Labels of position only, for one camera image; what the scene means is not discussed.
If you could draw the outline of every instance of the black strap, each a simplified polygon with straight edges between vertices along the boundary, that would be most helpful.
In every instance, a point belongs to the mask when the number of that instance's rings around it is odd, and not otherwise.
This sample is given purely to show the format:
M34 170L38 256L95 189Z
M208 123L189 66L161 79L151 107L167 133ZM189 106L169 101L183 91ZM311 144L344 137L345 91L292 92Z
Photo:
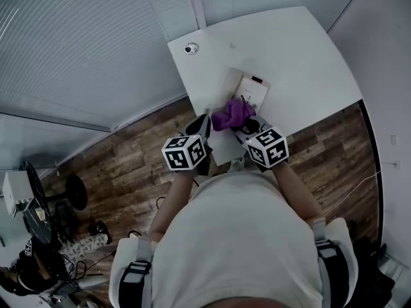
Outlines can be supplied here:
M343 308L349 293L349 272L347 261L337 244L328 241L319 249L319 257L326 265L331 290L331 308ZM321 251L332 249L336 254L323 255Z
M141 308L144 278L150 272L151 263L146 260L128 265L120 280L118 303L120 308Z

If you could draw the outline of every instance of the white cord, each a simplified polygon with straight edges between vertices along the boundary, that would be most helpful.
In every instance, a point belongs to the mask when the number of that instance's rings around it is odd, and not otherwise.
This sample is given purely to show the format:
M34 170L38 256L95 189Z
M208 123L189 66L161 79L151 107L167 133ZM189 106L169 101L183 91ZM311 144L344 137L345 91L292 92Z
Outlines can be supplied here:
M327 214L329 214L332 210L334 210L334 209L335 209L336 207L338 207L342 202L344 202L345 199L346 199L353 191L355 191L355 190L358 188L359 185L361 185L361 184L362 184L363 182L365 182L367 179L370 179L370 178L372 178L372 177L375 177L375 176L378 175L378 173L380 173L380 172L381 172L381 170L379 170L377 173L373 174L372 176L367 177L366 179L363 179L357 186L355 186L355 188L354 188L351 192L349 192L349 193L345 196L345 198L342 199L342 201L341 201L340 203L338 203L335 207L333 207L330 211L328 211L328 212L325 213L324 215L327 216Z

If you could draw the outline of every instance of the purple cloth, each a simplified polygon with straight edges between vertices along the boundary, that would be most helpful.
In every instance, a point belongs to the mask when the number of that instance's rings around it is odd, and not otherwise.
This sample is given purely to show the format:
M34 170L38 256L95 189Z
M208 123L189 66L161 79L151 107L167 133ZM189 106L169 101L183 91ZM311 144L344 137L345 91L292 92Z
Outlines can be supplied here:
M211 116L213 128L221 131L230 127L241 127L248 116L256 115L256 111L248 104L244 104L239 99L232 99L226 102L225 112L215 112Z

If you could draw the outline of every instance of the white desk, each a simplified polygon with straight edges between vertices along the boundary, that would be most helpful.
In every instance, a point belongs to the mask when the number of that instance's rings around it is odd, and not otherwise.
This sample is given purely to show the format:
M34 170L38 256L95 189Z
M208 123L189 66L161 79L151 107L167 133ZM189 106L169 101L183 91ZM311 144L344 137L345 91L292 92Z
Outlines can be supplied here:
M187 55L187 43L200 46ZM264 79L271 88L259 116L285 135L362 99L347 64L305 7L255 13L190 33L168 44L197 115L221 107L230 68ZM217 165L244 153L230 130L211 132Z

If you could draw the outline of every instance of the small round sticker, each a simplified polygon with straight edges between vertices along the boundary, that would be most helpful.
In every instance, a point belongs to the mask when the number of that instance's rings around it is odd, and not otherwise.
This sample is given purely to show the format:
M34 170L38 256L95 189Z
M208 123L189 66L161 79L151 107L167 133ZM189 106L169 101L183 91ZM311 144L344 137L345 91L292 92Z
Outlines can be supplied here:
M200 47L198 46L198 44L190 42L189 44L186 44L186 46L184 47L184 52L187 55L194 55L199 49Z

